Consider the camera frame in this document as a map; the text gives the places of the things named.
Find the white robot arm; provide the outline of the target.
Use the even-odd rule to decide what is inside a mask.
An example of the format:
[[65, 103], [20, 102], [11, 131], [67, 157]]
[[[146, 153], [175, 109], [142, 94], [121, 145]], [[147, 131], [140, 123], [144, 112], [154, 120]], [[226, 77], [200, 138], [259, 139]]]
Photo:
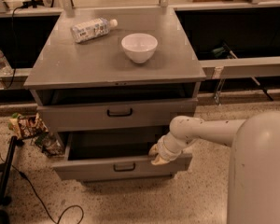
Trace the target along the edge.
[[148, 154], [163, 165], [197, 139], [231, 148], [227, 224], [280, 224], [280, 111], [213, 121], [177, 116]]

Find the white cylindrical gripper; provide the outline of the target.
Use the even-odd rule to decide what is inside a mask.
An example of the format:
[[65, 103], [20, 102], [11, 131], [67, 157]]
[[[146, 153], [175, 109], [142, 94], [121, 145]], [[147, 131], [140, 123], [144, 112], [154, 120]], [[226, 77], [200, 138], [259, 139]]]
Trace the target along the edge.
[[178, 139], [171, 133], [162, 136], [158, 144], [154, 144], [148, 152], [149, 156], [156, 156], [151, 164], [159, 166], [174, 161], [182, 151], [192, 143], [192, 139]]

